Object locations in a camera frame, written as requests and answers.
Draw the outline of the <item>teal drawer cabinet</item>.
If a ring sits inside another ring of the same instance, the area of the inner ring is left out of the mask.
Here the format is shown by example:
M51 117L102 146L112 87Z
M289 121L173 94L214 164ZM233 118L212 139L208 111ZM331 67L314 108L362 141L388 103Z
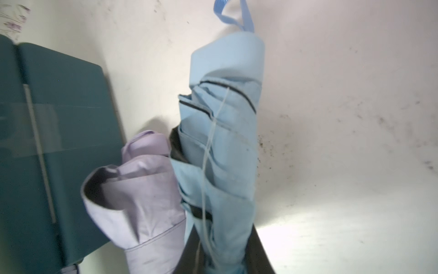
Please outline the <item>teal drawer cabinet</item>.
M57 274L108 242L81 185L121 162L102 68L1 37L1 253L19 274Z

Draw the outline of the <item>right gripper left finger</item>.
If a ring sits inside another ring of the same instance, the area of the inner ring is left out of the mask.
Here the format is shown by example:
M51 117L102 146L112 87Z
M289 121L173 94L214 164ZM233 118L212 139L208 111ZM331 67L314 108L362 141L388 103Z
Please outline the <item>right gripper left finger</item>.
M205 274L205 252L195 227L192 227L173 274Z

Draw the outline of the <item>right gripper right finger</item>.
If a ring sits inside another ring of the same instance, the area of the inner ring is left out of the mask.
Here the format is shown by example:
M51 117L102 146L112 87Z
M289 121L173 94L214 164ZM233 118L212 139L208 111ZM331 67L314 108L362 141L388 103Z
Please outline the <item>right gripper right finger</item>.
M245 264L248 274L275 274L255 226L252 227L248 238L245 250Z

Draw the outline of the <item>blue umbrella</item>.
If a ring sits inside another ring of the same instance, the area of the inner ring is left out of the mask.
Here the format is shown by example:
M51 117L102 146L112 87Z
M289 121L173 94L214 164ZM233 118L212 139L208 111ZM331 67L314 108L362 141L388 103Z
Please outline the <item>blue umbrella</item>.
M190 94L179 96L181 121L171 132L171 163L187 216L186 247L197 274L247 274L246 248L254 229L258 165L257 110L265 45L254 32L246 1L240 21L214 14L238 32L191 55Z

